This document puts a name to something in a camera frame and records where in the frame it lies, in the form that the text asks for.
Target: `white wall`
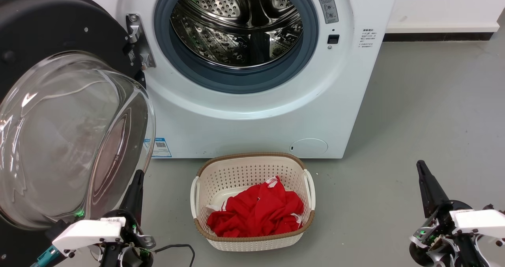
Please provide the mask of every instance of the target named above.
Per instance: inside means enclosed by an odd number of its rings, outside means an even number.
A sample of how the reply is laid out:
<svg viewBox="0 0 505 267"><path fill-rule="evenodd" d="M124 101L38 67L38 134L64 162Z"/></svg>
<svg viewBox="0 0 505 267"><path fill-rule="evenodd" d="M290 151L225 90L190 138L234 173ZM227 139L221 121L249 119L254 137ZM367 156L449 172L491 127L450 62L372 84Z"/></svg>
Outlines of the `white wall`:
<svg viewBox="0 0 505 267"><path fill-rule="evenodd" d="M388 33L496 32L505 0L396 0Z"/></svg>

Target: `washing machine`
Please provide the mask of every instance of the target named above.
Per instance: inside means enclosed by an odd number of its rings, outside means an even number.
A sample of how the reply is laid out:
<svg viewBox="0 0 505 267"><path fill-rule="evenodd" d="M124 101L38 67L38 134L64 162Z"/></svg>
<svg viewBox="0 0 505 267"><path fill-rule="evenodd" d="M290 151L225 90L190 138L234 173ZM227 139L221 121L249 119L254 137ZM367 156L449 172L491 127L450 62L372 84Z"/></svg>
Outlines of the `washing machine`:
<svg viewBox="0 0 505 267"><path fill-rule="evenodd" d="M151 157L341 158L393 2L0 0L0 265Z"/></svg>

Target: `laundry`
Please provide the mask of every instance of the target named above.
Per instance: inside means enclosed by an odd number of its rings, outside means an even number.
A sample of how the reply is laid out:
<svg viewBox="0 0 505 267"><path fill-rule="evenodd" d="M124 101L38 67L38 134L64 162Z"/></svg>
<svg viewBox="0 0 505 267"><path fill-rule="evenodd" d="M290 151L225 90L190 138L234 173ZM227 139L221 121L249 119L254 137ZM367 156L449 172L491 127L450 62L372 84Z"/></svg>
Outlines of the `laundry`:
<svg viewBox="0 0 505 267"><path fill-rule="evenodd" d="M286 191L277 176L229 197L223 208L207 220L219 237L278 235L302 227L303 202L295 192Z"/></svg>

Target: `concrete floor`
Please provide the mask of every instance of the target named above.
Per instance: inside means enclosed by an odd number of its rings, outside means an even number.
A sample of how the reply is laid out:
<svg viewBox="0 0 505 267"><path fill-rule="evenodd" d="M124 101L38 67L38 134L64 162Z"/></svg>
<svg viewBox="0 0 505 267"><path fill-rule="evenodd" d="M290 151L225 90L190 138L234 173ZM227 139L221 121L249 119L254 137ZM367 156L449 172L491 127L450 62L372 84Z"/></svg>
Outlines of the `concrete floor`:
<svg viewBox="0 0 505 267"><path fill-rule="evenodd" d="M414 267L408 238L424 222L418 159L451 199L505 209L504 93L505 28L489 42L384 43L344 158L305 161L317 209L296 245L254 253L211 247L189 209L199 159L151 162L142 228L158 246L191 244L195 267ZM504 251L484 247L505 266ZM190 260L188 249L169 249L154 266L186 267ZM61 267L95 265L85 252Z"/></svg>

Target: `washing machine door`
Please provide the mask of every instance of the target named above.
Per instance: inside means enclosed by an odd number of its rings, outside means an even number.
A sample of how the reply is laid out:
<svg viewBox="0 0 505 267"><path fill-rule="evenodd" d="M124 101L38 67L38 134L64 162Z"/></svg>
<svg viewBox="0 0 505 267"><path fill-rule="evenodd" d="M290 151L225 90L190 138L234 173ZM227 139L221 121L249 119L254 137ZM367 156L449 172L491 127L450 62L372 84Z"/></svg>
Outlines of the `washing machine door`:
<svg viewBox="0 0 505 267"><path fill-rule="evenodd" d="M92 1L0 0L0 37L0 265L29 266L37 231L121 202L155 116L128 33Z"/></svg>

